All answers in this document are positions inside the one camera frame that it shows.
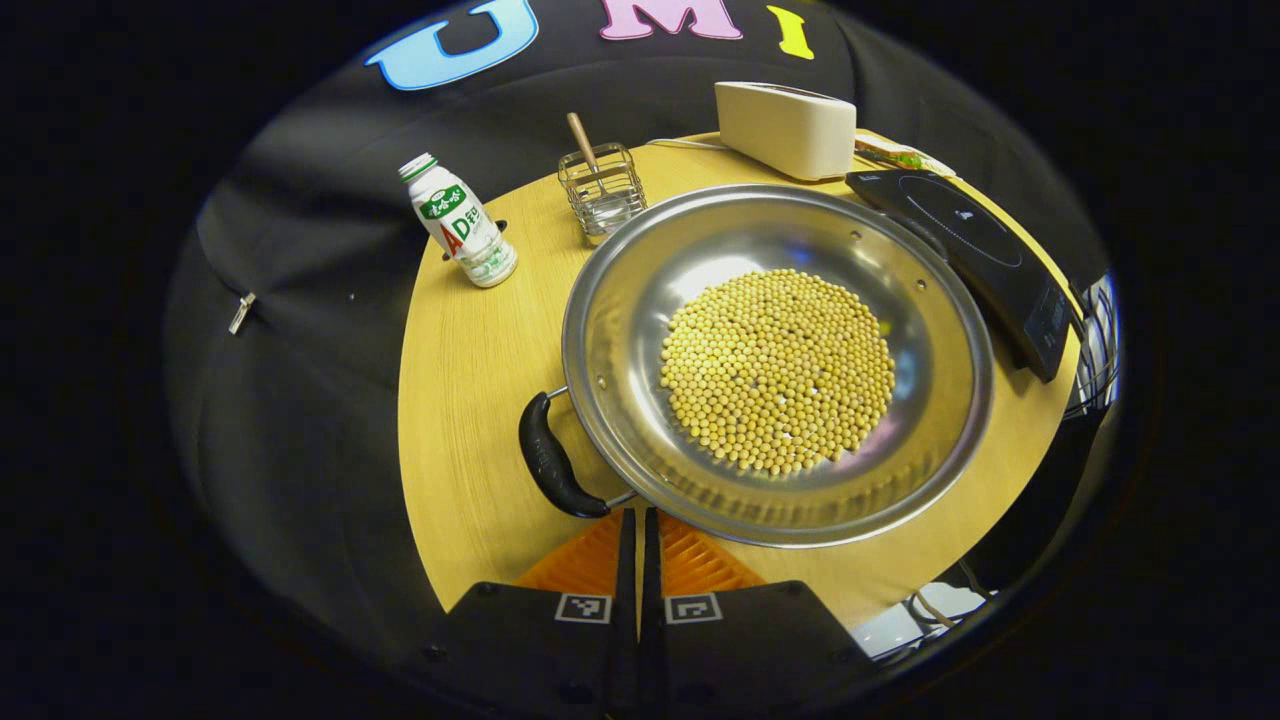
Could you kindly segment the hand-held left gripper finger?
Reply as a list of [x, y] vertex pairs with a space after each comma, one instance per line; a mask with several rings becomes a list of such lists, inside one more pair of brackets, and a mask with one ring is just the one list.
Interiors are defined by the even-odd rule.
[[867, 691], [876, 662], [800, 580], [676, 589], [673, 519], [645, 514], [643, 716], [817, 716]]
[[634, 698], [636, 518], [611, 515], [524, 583], [479, 582], [440, 633], [440, 684], [476, 716], [611, 716]]

